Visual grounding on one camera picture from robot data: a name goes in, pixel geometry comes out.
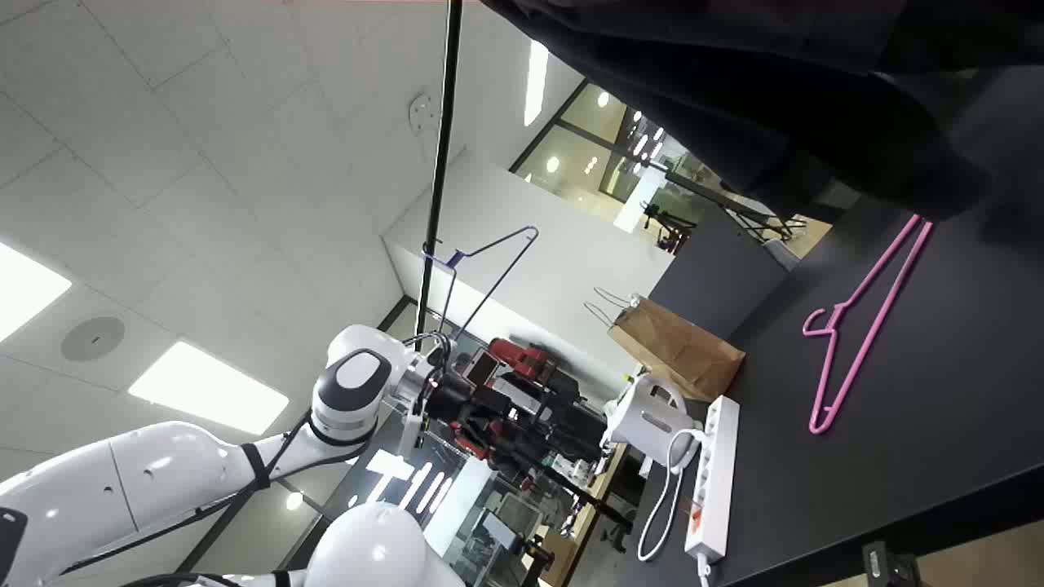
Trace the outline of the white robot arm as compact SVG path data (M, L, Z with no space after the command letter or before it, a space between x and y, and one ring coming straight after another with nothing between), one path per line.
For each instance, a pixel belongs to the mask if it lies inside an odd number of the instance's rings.
M284 433L232 444L160 420L49 458L0 484L0 587L49 580L192 524L270 484L365 454L385 397L416 401L432 365L375 326L325 346L311 412ZM127 587L465 587L420 521L391 501L339 513L304 566L153 574Z

